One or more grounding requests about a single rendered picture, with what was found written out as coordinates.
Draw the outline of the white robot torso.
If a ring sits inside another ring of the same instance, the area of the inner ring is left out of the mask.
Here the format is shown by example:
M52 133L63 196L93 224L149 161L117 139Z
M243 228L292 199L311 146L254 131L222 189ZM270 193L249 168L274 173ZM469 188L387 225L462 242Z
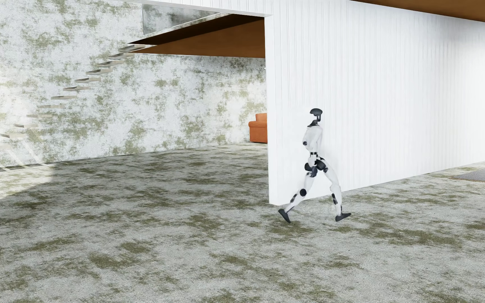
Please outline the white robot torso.
M310 152L311 156L317 156L321 146L323 128L319 125L311 125L306 128L303 137L303 145Z

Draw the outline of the white right robot leg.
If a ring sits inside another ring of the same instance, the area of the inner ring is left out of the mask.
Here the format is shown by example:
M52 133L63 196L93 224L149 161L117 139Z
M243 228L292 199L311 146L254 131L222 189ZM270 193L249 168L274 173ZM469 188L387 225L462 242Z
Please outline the white right robot leg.
M309 177L308 175L310 168L311 167L309 167L308 164L306 163L305 170L307 171L307 173L306 173L303 187L293 195L290 202L287 204L285 208L278 210L279 214L284 218L284 220L287 223L291 223L288 217L288 212L292 210L295 206L297 206L306 197L307 192L310 190L310 188L313 185L314 177Z

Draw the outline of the orange sofa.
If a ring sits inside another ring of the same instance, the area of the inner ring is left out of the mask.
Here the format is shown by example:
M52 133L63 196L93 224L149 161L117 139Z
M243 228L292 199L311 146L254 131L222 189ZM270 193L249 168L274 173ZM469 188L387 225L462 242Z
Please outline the orange sofa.
M249 141L267 143L267 114L259 113L255 115L255 121L249 121Z

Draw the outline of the white left robot leg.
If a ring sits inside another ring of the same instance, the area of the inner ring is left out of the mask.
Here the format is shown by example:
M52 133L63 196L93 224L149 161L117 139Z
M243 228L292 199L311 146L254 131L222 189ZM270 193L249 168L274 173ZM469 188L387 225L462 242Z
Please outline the white left robot leg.
M332 169L331 165L324 158L322 158L320 156L317 157L317 160L316 160L315 163L317 164L318 169L322 170L324 172L324 174L326 175L326 177L331 182L330 191L331 191L331 196L332 196L332 199L333 199L333 204L334 204L334 207L335 207L335 210L336 210L335 221L338 222L338 221L341 221L344 218L349 217L351 215L351 213L349 213L349 212L343 213L342 212L342 191L341 191L341 188L340 188L340 183L339 183L339 180L337 178L337 175L334 172L334 170Z

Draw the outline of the mezzanine slab with orange underside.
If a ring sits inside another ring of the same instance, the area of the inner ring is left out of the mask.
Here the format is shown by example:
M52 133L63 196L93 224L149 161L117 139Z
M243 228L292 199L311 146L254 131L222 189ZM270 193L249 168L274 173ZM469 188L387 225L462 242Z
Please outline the mezzanine slab with orange underside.
M265 58L265 18L219 13L133 42L138 53Z

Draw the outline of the white robot leg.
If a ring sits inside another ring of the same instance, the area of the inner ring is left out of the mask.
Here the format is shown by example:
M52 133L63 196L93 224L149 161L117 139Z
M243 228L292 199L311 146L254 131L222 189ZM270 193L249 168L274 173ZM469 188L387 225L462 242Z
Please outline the white robot leg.
M310 168L311 167L309 167L308 164L306 163L305 170L307 171L307 173L306 173L303 187L293 195L290 202L287 204L285 208L278 210L279 214L284 218L284 220L287 223L291 223L288 217L288 212L292 210L295 206L297 206L306 197L307 192L310 190L310 188L313 185L314 177L309 177L308 175Z
M317 164L318 169L322 170L324 172L324 174L326 175L326 177L331 182L330 191L331 191L331 196L332 196L332 199L333 199L333 204L334 204L334 207L335 207L335 210L336 210L335 221L338 222L338 221L341 221L344 218L349 217L351 215L351 213L349 213L349 212L343 213L342 212L342 191L341 191L341 188L340 188L340 183L339 183L339 180L337 178L337 175L334 172L334 170L332 169L331 165L324 158L322 158L320 156L317 157L317 160L316 160L315 163Z

